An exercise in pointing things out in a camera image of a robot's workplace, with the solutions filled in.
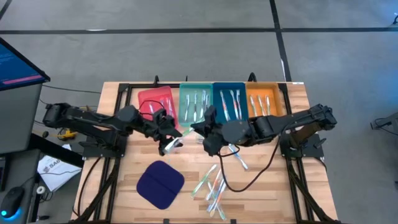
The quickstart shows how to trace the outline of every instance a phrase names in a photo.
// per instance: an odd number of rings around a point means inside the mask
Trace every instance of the blue tray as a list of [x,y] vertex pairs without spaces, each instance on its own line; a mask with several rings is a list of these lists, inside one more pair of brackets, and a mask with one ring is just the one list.
[[219,123],[226,123],[226,118],[223,111],[223,102],[221,100],[220,90],[223,91],[226,107],[231,120],[236,120],[235,110],[233,105],[232,96],[230,90],[234,91],[236,100],[236,90],[240,90],[240,104],[242,111],[242,119],[247,120],[248,115],[248,103],[246,101],[246,86],[244,83],[214,83],[213,84],[213,105],[217,109],[216,121]]

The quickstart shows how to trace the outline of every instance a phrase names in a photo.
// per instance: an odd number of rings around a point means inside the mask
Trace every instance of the plastic tray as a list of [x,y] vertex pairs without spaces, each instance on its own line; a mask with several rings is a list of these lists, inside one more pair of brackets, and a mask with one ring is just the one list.
[[223,110],[223,103],[221,100],[220,90],[223,91],[226,107],[228,109],[228,114],[231,120],[236,120],[233,99],[230,90],[233,90],[234,97],[236,100],[236,90],[240,91],[240,105],[242,111],[242,119],[246,120],[248,118],[248,103],[246,101],[246,87],[244,83],[214,83],[213,84],[213,105],[217,109],[216,121],[219,123],[225,123],[226,118]]
[[[170,104],[172,106],[171,114],[170,114],[169,104],[167,103],[167,99],[170,100]],[[160,105],[160,103],[162,101],[163,101],[163,105],[164,105],[164,108],[166,109],[167,114],[170,114],[174,118],[176,118],[177,116],[175,113],[174,100],[173,100],[171,87],[163,86],[163,87],[159,87],[159,88],[153,88],[150,90],[143,90],[138,93],[138,102],[141,106],[139,111],[141,113],[148,113],[148,114],[143,115],[143,117],[146,119],[152,120],[152,116],[149,115],[149,114],[151,114],[149,105],[151,104],[154,111],[156,112],[157,110],[162,108],[162,106]],[[177,119],[175,119],[175,126],[178,127]]]
[[[183,127],[188,127],[193,121],[193,112],[194,112],[194,97],[195,92],[197,95],[197,121],[200,120],[200,111],[202,107],[202,90],[206,91],[207,95],[210,95],[209,101],[210,105],[213,102],[213,85],[211,83],[181,83],[180,84],[180,104],[178,111],[178,122]],[[185,120],[185,112],[187,109],[187,95],[189,95],[189,107],[187,113],[187,120]]]
[[254,105],[256,107],[257,116],[262,116],[261,107],[258,95],[261,97],[262,105],[264,107],[264,112],[267,115],[267,103],[266,95],[269,97],[269,104],[271,106],[271,115],[282,116],[284,115],[282,111],[282,105],[280,103],[279,88],[277,83],[269,82],[247,82],[246,83],[246,94],[248,102],[249,117],[254,117],[253,107],[250,102],[250,95],[253,97]]

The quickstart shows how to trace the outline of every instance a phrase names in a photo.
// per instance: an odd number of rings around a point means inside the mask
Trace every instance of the computer mouse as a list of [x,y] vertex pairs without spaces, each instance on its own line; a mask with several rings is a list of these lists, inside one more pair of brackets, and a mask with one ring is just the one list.
[[24,197],[23,187],[13,187],[3,198],[0,207],[0,214],[4,218],[10,218],[18,211]]

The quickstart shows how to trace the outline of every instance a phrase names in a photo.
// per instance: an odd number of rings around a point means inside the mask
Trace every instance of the teal tray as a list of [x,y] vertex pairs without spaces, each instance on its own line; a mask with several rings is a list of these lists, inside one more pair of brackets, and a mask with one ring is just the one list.
[[[213,104],[213,84],[212,83],[181,83],[180,84],[180,104],[178,106],[178,123],[183,127],[189,127],[193,124],[193,111],[194,111],[194,97],[195,92],[197,96],[197,122],[200,118],[200,110],[202,107],[202,90],[206,91],[209,95],[209,104]],[[187,95],[189,95],[189,107],[187,120],[185,120],[185,110],[187,109]]]

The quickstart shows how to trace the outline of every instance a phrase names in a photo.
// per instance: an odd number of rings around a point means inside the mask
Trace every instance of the red tray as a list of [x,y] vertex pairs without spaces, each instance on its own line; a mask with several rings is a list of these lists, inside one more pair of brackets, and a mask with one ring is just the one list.
[[[160,105],[160,103],[163,101],[163,106],[166,109],[167,114],[171,115],[173,118],[175,118],[175,127],[178,127],[178,119],[176,119],[176,114],[175,114],[175,107],[174,107],[174,99],[173,99],[173,95],[172,95],[172,89],[169,86],[163,86],[163,87],[159,87],[159,88],[153,88],[150,90],[144,90],[144,91],[140,91],[138,93],[138,102],[141,106],[140,108],[140,112],[141,113],[149,113],[151,114],[150,111],[150,104],[152,105],[154,112],[156,112],[157,110],[161,109],[162,106]],[[145,119],[149,119],[152,120],[152,116],[149,114],[144,114],[143,117]]]

